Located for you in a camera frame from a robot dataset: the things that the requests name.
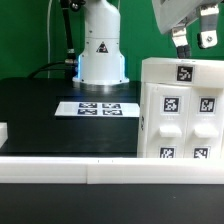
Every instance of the warning label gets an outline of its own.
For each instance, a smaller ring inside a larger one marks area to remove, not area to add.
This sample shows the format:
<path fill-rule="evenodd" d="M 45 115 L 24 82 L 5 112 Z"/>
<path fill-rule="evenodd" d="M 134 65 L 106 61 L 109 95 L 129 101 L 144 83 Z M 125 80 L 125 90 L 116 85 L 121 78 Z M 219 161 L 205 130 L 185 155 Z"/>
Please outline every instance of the warning label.
<path fill-rule="evenodd" d="M 102 44 L 100 44 L 100 46 L 96 52 L 97 53 L 108 53 L 107 47 L 104 42 L 102 42 Z"/>

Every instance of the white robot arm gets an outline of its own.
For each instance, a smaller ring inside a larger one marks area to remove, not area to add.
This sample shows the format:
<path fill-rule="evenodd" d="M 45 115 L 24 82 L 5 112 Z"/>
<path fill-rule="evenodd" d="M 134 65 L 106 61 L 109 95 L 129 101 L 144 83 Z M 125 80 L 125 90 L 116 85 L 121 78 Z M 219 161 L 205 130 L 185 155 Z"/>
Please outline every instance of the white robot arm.
<path fill-rule="evenodd" d="M 218 3 L 221 0 L 152 0 L 156 21 L 162 34 L 171 33 L 179 58 L 190 57 L 186 27 L 200 19 L 199 47 L 217 44 Z"/>

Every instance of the green wall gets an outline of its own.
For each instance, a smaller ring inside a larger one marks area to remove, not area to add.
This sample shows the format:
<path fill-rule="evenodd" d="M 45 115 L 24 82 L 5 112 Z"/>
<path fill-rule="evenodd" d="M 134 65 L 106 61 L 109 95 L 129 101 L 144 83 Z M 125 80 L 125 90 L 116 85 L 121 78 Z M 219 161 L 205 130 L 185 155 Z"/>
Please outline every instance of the green wall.
<path fill-rule="evenodd" d="M 117 5 L 118 0 L 110 0 Z M 47 63 L 48 0 L 0 1 L 0 79 L 23 77 Z M 168 35 L 160 35 L 150 0 L 121 0 L 120 49 L 126 58 L 126 75 L 140 80 L 141 61 L 148 57 L 176 57 Z M 198 22 L 188 28 L 193 58 L 224 58 L 224 8 L 220 7 L 219 44 L 207 50 L 197 46 Z M 54 0 L 51 17 L 52 61 L 66 57 L 65 34 L 58 0 Z M 84 15 L 71 13 L 74 45 L 77 53 L 84 48 Z"/>

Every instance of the white ledge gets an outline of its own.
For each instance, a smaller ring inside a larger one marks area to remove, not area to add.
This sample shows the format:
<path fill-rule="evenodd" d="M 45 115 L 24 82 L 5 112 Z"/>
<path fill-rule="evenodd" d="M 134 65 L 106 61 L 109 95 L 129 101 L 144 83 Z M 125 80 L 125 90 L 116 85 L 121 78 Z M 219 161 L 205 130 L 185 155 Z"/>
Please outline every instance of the white ledge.
<path fill-rule="evenodd" d="M 224 184 L 224 161 L 0 157 L 0 183 Z"/>

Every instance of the black table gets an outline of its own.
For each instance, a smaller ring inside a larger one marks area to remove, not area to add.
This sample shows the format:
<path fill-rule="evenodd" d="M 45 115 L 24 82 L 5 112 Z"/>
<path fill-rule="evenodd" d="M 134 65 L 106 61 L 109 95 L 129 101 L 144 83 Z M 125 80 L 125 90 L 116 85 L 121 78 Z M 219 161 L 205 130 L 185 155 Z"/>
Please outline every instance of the black table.
<path fill-rule="evenodd" d="M 9 140 L 1 156 L 135 157 L 138 119 L 54 113 L 61 100 L 133 103 L 139 91 L 136 83 L 102 95 L 63 80 L 2 80 L 0 121 Z M 223 224 L 223 208 L 222 185 L 0 184 L 2 224 Z"/>
<path fill-rule="evenodd" d="M 138 118 L 55 117 L 60 101 L 139 103 L 140 83 L 111 93 L 73 88 L 57 79 L 0 81 L 0 122 L 8 124 L 1 155 L 136 157 Z"/>

